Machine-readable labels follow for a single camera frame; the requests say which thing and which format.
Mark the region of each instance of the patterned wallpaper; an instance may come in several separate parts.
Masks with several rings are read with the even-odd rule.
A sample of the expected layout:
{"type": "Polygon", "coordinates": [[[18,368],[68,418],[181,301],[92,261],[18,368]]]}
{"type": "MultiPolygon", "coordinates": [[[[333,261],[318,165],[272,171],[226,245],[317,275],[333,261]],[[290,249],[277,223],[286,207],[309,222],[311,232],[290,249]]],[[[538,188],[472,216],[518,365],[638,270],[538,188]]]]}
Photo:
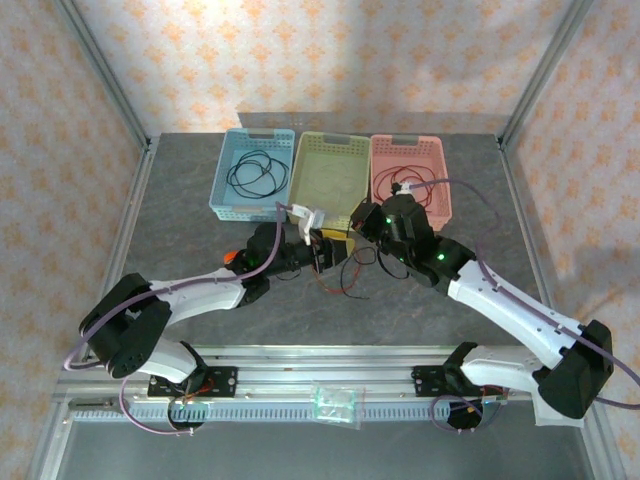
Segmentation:
{"type": "Polygon", "coordinates": [[[0,477],[21,479],[139,152],[51,0],[0,2],[0,477]]]}
{"type": "Polygon", "coordinates": [[[151,135],[498,133],[570,0],[78,0],[151,135]]]}
{"type": "MultiPolygon", "coordinates": [[[[558,308],[613,327],[640,371],[640,9],[597,0],[510,155],[558,308]]],[[[606,396],[640,402],[618,369],[606,396]]],[[[608,408],[629,478],[640,414],[608,408]]]]}

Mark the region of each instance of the robotic arm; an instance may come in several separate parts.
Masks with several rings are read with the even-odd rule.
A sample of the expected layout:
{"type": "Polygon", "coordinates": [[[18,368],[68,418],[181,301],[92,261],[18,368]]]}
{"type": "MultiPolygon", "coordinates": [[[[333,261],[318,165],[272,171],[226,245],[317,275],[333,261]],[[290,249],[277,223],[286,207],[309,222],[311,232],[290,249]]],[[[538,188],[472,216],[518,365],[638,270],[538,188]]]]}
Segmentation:
{"type": "MultiPolygon", "coordinates": [[[[470,395],[482,385],[527,391],[538,425],[582,425],[583,416],[613,373],[613,365],[535,313],[553,317],[565,329],[611,352],[611,334],[604,325],[593,320],[584,327],[551,311],[492,270],[483,270],[471,250],[434,234],[423,207],[411,194],[397,192],[382,205],[363,202],[351,221],[355,232],[403,262],[416,281],[482,313],[530,350],[531,355],[523,358],[521,349],[495,350],[463,343],[443,365],[447,393],[470,395]]],[[[236,277],[257,269],[267,260],[275,233],[274,224],[260,225],[246,248],[235,253],[224,268],[187,280],[236,277]]],[[[353,248],[353,241],[346,237],[329,237],[309,228],[307,235],[309,244],[286,243],[281,236],[275,259],[254,277],[194,282],[131,306],[100,328],[89,339],[89,346],[114,378],[139,371],[167,379],[177,391],[197,392],[212,380],[211,369],[187,343],[163,339],[163,330],[207,311],[253,303],[268,291],[269,276],[307,265],[322,272],[345,260],[353,248]]],[[[84,335],[106,312],[137,294],[184,282],[147,282],[138,274],[127,275],[83,320],[80,333],[84,335]]]]}

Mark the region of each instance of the pink plastic basket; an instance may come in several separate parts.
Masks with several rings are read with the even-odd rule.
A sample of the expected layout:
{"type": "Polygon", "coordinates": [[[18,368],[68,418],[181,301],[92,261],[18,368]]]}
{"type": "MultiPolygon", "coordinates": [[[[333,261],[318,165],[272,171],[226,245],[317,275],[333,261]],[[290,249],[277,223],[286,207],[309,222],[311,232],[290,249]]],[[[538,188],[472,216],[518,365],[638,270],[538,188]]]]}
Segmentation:
{"type": "MultiPolygon", "coordinates": [[[[382,203],[391,196],[395,172],[398,182],[420,183],[420,177],[425,181],[447,178],[442,141],[438,137],[416,135],[374,135],[371,137],[371,198],[374,202],[382,203]]],[[[425,200],[427,193],[426,189],[415,190],[416,201],[425,200]]],[[[448,183],[433,187],[425,210],[435,231],[442,230],[451,220],[453,210],[448,183]]]]}

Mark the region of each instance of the plastic basket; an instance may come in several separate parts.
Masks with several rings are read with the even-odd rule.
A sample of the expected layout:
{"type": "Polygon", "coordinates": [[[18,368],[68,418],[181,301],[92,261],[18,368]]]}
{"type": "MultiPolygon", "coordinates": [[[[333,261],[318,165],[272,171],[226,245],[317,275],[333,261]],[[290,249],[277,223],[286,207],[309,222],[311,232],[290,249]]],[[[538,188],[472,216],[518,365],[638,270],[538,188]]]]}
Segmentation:
{"type": "MultiPolygon", "coordinates": [[[[291,188],[291,169],[293,166],[293,150],[295,133],[293,130],[273,128],[232,128],[227,131],[218,159],[218,167],[213,180],[209,206],[220,220],[240,222],[275,222],[276,202],[286,204],[291,188]],[[264,150],[271,157],[280,160],[289,167],[287,186],[282,191],[261,199],[244,198],[227,184],[229,169],[238,163],[242,155],[252,150],[264,150]]],[[[255,178],[250,167],[242,175],[247,180],[255,178]]],[[[253,191],[265,192],[273,188],[269,178],[264,178],[251,185],[253,191]]]]}
{"type": "MultiPolygon", "coordinates": [[[[381,172],[393,167],[409,167],[411,165],[430,168],[435,178],[447,178],[447,165],[444,160],[442,141],[438,137],[416,135],[374,135],[371,137],[371,199],[381,203],[391,196],[391,176],[381,174],[376,184],[374,180],[381,172]]],[[[432,180],[430,172],[418,169],[425,180],[432,180]]],[[[411,175],[403,171],[403,176],[411,175]]],[[[419,183],[417,178],[407,181],[419,183]]],[[[416,200],[424,198],[416,191],[416,200]]],[[[440,231],[451,220],[451,187],[448,183],[436,185],[431,193],[431,203],[426,208],[429,224],[435,231],[440,231]]]]}
{"type": "Polygon", "coordinates": [[[347,230],[351,213],[367,196],[370,144],[367,137],[304,132],[289,203],[321,208],[327,212],[323,228],[347,230]]]}

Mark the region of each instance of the clear plastic bag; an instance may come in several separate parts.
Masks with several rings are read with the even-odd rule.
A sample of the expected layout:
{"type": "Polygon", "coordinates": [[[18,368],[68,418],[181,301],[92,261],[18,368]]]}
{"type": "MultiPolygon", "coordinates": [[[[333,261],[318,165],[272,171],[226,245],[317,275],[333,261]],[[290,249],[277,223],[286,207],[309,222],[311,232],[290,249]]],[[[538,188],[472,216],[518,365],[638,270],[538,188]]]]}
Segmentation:
{"type": "Polygon", "coordinates": [[[313,384],[311,418],[318,423],[359,430],[364,416],[364,387],[313,384]]]}

